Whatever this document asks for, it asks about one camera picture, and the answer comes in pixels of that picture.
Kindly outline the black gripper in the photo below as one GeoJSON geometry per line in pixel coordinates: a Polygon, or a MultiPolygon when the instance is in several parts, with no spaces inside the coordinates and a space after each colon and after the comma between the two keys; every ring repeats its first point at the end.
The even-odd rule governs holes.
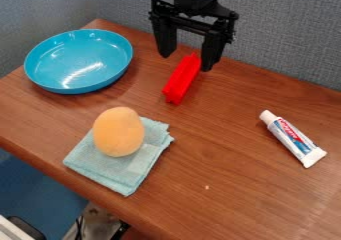
{"type": "Polygon", "coordinates": [[[220,61],[225,43],[235,40],[239,13],[218,0],[152,0],[150,20],[160,54],[166,58],[177,49],[177,31],[205,37],[201,68],[210,71],[220,61]]]}

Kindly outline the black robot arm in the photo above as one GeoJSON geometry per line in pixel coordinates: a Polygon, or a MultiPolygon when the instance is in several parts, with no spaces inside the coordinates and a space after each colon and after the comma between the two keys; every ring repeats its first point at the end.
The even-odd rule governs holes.
{"type": "Polygon", "coordinates": [[[152,0],[150,21],[160,54],[166,58],[177,50],[177,30],[204,37],[201,69],[210,71],[220,62],[227,44],[236,35],[240,15],[218,0],[152,0]]]}

